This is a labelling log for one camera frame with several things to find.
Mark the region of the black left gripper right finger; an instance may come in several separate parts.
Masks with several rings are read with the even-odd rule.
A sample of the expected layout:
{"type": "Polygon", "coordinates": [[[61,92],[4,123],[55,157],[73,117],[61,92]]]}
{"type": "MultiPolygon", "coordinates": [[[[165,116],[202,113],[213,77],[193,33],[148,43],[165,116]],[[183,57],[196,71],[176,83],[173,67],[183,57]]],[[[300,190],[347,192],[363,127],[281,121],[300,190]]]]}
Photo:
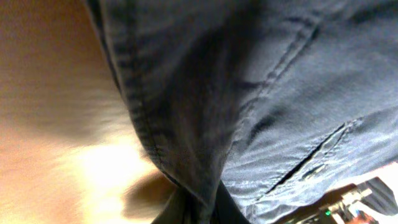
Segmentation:
{"type": "Polygon", "coordinates": [[[230,196],[224,183],[220,182],[214,208],[214,223],[216,224],[249,224],[241,213],[235,201],[230,196]]]}

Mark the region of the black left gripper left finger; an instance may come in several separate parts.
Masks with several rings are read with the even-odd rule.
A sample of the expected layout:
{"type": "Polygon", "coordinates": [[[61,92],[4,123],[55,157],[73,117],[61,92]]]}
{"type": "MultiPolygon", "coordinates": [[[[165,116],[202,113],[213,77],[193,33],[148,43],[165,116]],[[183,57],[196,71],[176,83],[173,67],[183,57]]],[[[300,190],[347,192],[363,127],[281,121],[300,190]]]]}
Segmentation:
{"type": "Polygon", "coordinates": [[[151,224],[196,223],[198,223],[197,201],[185,189],[177,188],[151,224]]]}

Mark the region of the navy blue shorts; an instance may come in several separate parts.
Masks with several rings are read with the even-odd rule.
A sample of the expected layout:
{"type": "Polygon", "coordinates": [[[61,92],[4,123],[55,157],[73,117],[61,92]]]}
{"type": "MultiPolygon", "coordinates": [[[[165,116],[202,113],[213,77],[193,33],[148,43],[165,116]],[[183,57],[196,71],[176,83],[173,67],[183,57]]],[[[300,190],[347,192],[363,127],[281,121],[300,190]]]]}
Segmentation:
{"type": "Polygon", "coordinates": [[[86,6],[151,161],[214,223],[250,223],[397,160],[397,1],[94,0],[86,6]]]}

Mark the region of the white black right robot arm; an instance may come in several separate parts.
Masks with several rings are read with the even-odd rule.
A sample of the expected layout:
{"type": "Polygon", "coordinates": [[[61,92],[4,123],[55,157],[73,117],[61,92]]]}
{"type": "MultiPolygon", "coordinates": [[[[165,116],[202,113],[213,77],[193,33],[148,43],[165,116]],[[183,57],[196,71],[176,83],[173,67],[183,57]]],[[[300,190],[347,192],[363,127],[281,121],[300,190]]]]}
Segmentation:
{"type": "Polygon", "coordinates": [[[334,203],[295,217],[288,224],[397,224],[397,202],[393,190],[375,177],[356,185],[334,203]]]}

